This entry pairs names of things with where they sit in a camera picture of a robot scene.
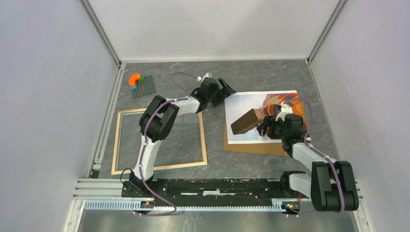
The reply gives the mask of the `hot air balloon photo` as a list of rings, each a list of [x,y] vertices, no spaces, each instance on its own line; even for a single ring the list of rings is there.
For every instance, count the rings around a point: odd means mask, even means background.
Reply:
[[[251,109],[265,110],[268,114],[273,113],[272,106],[280,105],[283,101],[292,108],[294,114],[303,118],[303,129],[306,130],[304,106],[297,98],[296,90],[238,92],[231,95],[225,100],[227,143],[230,145],[280,143],[280,139],[260,136],[256,128],[234,135],[231,125]]]

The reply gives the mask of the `brown cardboard backing board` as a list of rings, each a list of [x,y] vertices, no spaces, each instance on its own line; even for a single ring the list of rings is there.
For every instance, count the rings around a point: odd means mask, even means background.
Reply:
[[[257,128],[260,125],[266,116],[272,116],[276,118],[277,114],[280,111],[280,105],[274,104],[272,106],[274,112],[266,113],[265,110],[251,109],[238,120],[236,120],[232,125],[232,130],[234,135],[245,133],[253,128]],[[227,151],[235,152],[245,152],[253,154],[264,154],[264,155],[278,155],[285,156],[293,155],[293,146],[297,143],[302,143],[307,134],[307,130],[304,130],[302,127],[302,138],[297,140],[281,140],[280,143],[261,143],[261,144],[238,144],[230,145],[227,143],[227,130],[224,135],[224,144],[223,149]]]

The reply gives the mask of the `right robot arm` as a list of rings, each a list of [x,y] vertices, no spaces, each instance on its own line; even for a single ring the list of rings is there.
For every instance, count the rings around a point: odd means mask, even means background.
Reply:
[[[292,197],[299,192],[309,197],[319,212],[356,211],[360,203],[352,165],[317,150],[303,134],[303,124],[301,116],[288,113],[265,116],[257,126],[260,136],[280,139],[283,150],[310,170],[310,174],[285,171],[280,178],[280,193]]]

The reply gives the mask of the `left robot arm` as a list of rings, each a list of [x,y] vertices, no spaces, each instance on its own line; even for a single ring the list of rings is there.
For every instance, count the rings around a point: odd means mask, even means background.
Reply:
[[[130,174],[129,181],[133,190],[140,197],[148,196],[152,191],[150,180],[153,177],[154,163],[164,139],[170,134],[178,116],[197,114],[209,104],[216,107],[236,91],[223,78],[212,77],[199,79],[200,86],[186,97],[167,99],[157,95],[140,118],[141,149],[137,164]]]

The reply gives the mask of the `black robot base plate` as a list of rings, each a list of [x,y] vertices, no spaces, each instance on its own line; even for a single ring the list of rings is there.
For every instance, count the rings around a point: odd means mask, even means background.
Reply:
[[[125,181],[124,198],[153,198],[155,206],[271,206],[272,199],[296,201],[305,198],[295,190],[285,188],[278,179],[155,179],[148,186],[154,191],[138,190]]]

